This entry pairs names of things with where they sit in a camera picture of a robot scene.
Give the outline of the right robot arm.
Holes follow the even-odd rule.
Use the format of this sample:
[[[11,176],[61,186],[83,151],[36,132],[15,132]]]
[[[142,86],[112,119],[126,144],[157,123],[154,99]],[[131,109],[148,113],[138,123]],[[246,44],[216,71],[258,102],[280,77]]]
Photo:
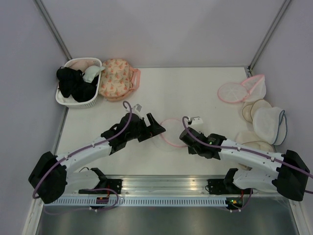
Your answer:
[[[231,168],[223,181],[228,193],[254,188],[263,192],[277,192],[293,200],[302,201],[306,193],[310,170],[292,150],[274,153],[246,147],[218,134],[205,136],[188,127],[180,135],[190,154],[207,159],[236,162],[250,170]]]

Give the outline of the pink rimmed mesh laundry bag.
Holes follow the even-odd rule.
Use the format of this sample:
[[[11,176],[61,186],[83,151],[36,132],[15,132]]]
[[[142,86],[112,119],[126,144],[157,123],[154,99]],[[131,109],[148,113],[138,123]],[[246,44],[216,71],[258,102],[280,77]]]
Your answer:
[[[164,120],[161,126],[164,127],[166,131],[152,139],[152,142],[157,148],[162,151],[171,152],[187,147],[187,145],[179,139],[180,134],[184,130],[181,121],[170,118]]]

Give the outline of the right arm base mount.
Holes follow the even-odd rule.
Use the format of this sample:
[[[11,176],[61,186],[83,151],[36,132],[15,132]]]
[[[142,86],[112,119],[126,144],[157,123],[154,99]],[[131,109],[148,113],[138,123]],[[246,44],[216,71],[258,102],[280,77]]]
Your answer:
[[[222,179],[208,179],[206,189],[210,195],[250,194],[250,188],[241,189],[234,184],[237,168],[231,168]]]

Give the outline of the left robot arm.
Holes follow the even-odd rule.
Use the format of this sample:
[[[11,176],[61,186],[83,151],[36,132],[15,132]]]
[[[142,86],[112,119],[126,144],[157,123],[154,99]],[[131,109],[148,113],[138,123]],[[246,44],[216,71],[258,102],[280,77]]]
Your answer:
[[[144,118],[127,113],[119,123],[85,147],[60,155],[53,155],[50,151],[44,153],[28,178],[34,188],[33,198],[50,204],[64,193],[75,191],[79,194],[120,193],[99,168],[93,167],[85,172],[79,169],[125,148],[129,141],[143,142],[166,131],[152,114],[148,113],[147,118],[149,125]]]

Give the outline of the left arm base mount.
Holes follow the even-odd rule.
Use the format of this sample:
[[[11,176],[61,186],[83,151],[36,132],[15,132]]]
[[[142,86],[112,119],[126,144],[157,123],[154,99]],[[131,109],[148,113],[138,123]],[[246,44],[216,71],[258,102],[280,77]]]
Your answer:
[[[97,175],[97,179],[99,182],[92,187],[91,189],[80,189],[78,190],[79,194],[106,194],[109,195],[111,191],[104,190],[104,188],[109,188],[114,190],[117,194],[121,194],[122,190],[122,179],[111,179],[107,178],[107,176],[98,168],[93,167],[90,168],[89,171],[92,171]]]

